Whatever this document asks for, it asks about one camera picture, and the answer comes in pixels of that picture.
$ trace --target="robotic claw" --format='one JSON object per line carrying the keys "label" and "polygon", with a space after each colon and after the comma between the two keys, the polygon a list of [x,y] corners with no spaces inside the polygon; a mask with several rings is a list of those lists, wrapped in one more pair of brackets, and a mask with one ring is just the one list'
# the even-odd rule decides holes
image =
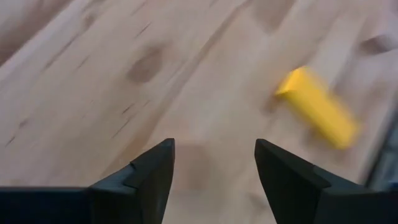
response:
{"label": "robotic claw", "polygon": [[[374,192],[258,139],[255,159],[278,224],[398,223],[398,192]],[[174,139],[87,188],[0,188],[1,223],[160,224]]]}

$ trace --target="yellow block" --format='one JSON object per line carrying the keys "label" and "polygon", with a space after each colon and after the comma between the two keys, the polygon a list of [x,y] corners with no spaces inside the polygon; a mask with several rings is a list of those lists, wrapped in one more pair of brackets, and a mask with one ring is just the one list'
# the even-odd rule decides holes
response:
{"label": "yellow block", "polygon": [[276,95],[285,98],[338,149],[352,145],[358,125],[308,68],[291,72]]}

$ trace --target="wooden floor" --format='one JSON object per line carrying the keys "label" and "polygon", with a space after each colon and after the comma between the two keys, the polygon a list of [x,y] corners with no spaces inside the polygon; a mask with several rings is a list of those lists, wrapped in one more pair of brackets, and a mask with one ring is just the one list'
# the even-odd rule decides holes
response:
{"label": "wooden floor", "polygon": [[[176,139],[164,223],[273,223],[267,139],[363,181],[396,103],[372,1],[73,0],[0,68],[0,184],[90,185]],[[361,122],[337,151],[273,92],[309,65]]]}

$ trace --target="yellow object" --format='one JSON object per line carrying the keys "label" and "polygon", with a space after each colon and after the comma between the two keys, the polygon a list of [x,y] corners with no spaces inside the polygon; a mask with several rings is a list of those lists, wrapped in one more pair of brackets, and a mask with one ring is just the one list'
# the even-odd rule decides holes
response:
{"label": "yellow object", "polygon": [[358,125],[307,67],[289,74],[276,95],[285,98],[338,149],[352,145]]}

